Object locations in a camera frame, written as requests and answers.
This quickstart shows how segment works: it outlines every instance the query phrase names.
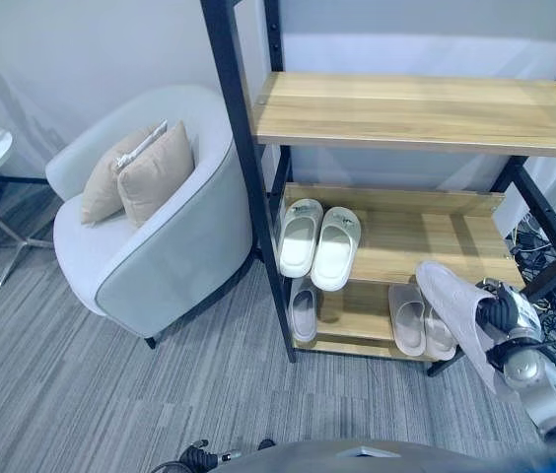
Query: beige pillow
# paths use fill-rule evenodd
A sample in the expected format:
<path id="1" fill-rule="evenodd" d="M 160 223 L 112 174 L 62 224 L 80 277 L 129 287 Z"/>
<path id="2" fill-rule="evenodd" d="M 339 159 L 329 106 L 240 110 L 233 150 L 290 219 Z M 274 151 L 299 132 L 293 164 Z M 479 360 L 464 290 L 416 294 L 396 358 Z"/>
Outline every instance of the beige pillow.
<path id="1" fill-rule="evenodd" d="M 158 125 L 155 124 L 136 130 L 103 154 L 83 189 L 81 203 L 83 224 L 98 222 L 122 209 L 122 201 L 118 195 L 116 160 L 135 150 L 157 127 Z"/>
<path id="2" fill-rule="evenodd" d="M 188 179 L 195 164 L 179 122 L 118 175 L 118 193 L 129 221 L 142 226 Z"/>

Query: striped carpet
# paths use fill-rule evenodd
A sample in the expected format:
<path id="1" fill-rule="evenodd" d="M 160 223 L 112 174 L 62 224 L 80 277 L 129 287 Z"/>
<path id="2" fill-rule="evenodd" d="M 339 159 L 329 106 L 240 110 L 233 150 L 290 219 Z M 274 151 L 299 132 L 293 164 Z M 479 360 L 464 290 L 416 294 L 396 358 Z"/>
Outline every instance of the striped carpet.
<path id="1" fill-rule="evenodd" d="M 29 233 L 59 202 L 8 186 L 0 213 Z M 0 233 L 0 242 L 5 241 Z M 0 248 L 0 271 L 10 256 Z M 263 266 L 183 317 L 155 351 L 88 312 L 52 251 L 0 289 L 0 472 L 145 472 L 196 439 L 221 451 L 271 437 L 391 439 L 479 457 L 539 448 L 520 406 L 494 399 L 467 361 L 425 366 L 282 345 Z"/>

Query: metal table leg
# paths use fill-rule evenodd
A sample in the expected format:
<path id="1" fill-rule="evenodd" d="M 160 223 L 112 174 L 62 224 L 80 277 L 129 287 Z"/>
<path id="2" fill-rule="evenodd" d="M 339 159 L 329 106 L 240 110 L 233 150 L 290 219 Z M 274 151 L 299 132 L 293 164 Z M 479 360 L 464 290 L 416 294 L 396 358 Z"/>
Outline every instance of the metal table leg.
<path id="1" fill-rule="evenodd" d="M 51 241 L 44 241 L 42 239 L 36 239 L 36 238 L 21 236 L 15 230 L 13 230 L 11 227 L 9 227 L 6 224 L 6 222 L 4 222 L 1 218 L 0 218 L 0 229 L 2 229 L 2 231 L 5 234 L 7 234 L 9 237 L 14 239 L 15 244 L 16 244 L 15 245 L 15 254 L 11 258 L 11 261 L 6 266 L 6 268 L 4 268 L 4 271 L 2 272 L 2 276 L 0 276 L 0 286 L 4 285 L 4 282 L 11 275 L 11 273 L 15 269 L 15 266 L 16 266 L 18 260 L 20 259 L 20 255 L 22 254 L 22 252 L 24 250 L 27 250 L 28 248 L 32 248 L 32 247 L 33 248 L 46 248 L 46 249 L 54 248 L 54 245 L 52 244 Z"/>

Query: white wall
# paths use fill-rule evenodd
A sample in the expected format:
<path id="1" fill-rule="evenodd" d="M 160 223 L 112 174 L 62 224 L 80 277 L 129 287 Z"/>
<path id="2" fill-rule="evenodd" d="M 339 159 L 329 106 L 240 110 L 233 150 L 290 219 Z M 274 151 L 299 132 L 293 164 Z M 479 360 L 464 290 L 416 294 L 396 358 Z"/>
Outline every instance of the white wall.
<path id="1" fill-rule="evenodd" d="M 268 70 L 259 12 L 258 0 L 237 7 L 254 90 Z M 143 91 L 184 82 L 219 89 L 198 0 L 0 0 L 0 126 L 15 137 L 1 171 L 43 176 L 97 119 Z"/>
<path id="2" fill-rule="evenodd" d="M 556 0 L 283 0 L 285 67 L 556 78 Z M 294 148 L 296 180 L 485 190 L 505 158 Z"/>
<path id="3" fill-rule="evenodd" d="M 287 70 L 556 77 L 556 0 L 282 0 Z M 237 7 L 255 95 L 268 71 L 260 0 Z M 8 175 L 43 166 L 111 109 L 147 89 L 218 89 L 198 0 L 0 1 L 0 126 Z M 295 177 L 481 190 L 505 158 L 295 148 Z"/>

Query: slipper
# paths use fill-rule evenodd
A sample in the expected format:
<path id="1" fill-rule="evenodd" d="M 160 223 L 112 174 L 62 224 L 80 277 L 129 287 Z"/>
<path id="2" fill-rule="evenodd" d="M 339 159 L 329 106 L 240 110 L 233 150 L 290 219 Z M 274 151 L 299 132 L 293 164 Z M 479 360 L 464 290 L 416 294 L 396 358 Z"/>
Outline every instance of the slipper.
<path id="1" fill-rule="evenodd" d="M 435 261 L 423 261 L 416 267 L 416 281 L 486 386 L 501 400 L 515 402 L 518 395 L 486 361 L 486 352 L 495 342 L 475 322 L 479 302 L 494 296 Z"/>
<path id="2" fill-rule="evenodd" d="M 457 342 L 445 322 L 429 303 L 425 307 L 425 338 L 425 355 L 428 357 L 445 361 L 455 355 Z"/>
<path id="3" fill-rule="evenodd" d="M 279 245 L 279 266 L 284 276 L 302 278 L 311 270 L 323 213 L 313 199 L 300 199 L 287 209 Z"/>
<path id="4" fill-rule="evenodd" d="M 415 284 L 392 284 L 387 295 L 392 318 L 394 342 L 398 349 L 410 357 L 425 352 L 425 303 Z"/>
<path id="5" fill-rule="evenodd" d="M 317 289 L 309 279 L 294 280 L 291 286 L 289 321 L 299 342 L 310 342 L 317 335 Z"/>
<path id="6" fill-rule="evenodd" d="M 333 207 L 321 223 L 311 279 L 323 291 L 339 291 L 348 282 L 361 238 L 357 216 L 343 207 Z"/>

